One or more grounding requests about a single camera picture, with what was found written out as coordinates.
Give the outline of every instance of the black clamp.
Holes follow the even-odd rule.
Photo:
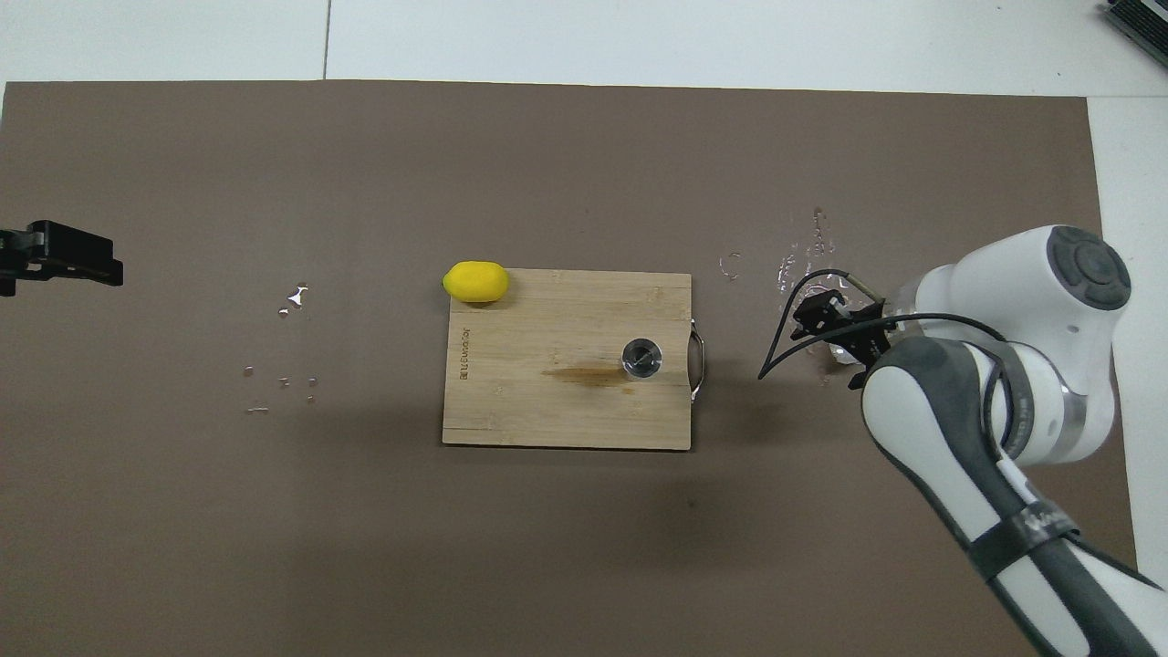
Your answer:
[[[981,579],[988,582],[1038,546],[1078,532],[1079,527],[1062,509],[1040,499],[978,537],[966,555]]]
[[[113,241],[55,221],[34,221],[26,230],[0,229],[0,297],[16,293],[18,278],[56,277],[121,285]]]

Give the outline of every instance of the yellow lemon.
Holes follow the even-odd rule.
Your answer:
[[[450,296],[466,303],[495,302],[507,293],[507,270],[496,262],[463,261],[442,277]]]

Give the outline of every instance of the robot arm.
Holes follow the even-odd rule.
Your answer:
[[[864,387],[869,431],[1042,653],[1168,655],[1168,594],[1083,541],[986,427],[986,390],[992,415],[1007,394],[999,361],[1028,348],[1002,346],[994,354],[926,337],[898,343]],[[1026,387],[1020,374],[1031,373],[1020,373],[1021,362],[1009,374],[1014,394]],[[1049,365],[1044,372],[1041,361],[1030,362],[1038,364],[1036,380],[1052,374]],[[989,424],[1004,426],[996,415]]]
[[[887,303],[829,272],[877,303],[808,297],[792,337],[816,338],[772,360],[777,333],[759,378],[815,340],[847,350],[868,367],[851,387],[876,444],[1041,652],[1168,656],[1168,594],[1086,544],[1015,464],[1083,458],[1111,429],[1111,338],[1131,293],[1118,254],[1077,228],[1038,228]]]

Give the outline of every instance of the cutting board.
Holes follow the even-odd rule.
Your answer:
[[[507,271],[502,299],[451,299],[444,443],[689,449],[688,274]],[[644,379],[638,338],[661,351]]]

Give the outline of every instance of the white floor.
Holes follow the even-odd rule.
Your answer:
[[[1168,68],[1096,0],[0,0],[0,81],[396,78],[1089,97],[1141,570],[1168,582]]]

